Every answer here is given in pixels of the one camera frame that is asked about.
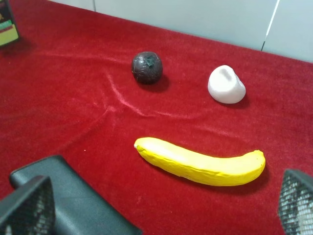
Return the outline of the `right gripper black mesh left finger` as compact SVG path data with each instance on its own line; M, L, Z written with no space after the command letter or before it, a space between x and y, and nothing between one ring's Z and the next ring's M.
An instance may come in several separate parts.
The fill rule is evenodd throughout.
M54 197L48 176L36 176L0 202L2 235L51 235Z

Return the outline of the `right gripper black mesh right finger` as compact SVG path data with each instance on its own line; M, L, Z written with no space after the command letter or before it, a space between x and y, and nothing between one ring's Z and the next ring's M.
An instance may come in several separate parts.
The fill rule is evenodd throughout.
M295 169L284 172L278 216L286 235L313 233L313 178Z

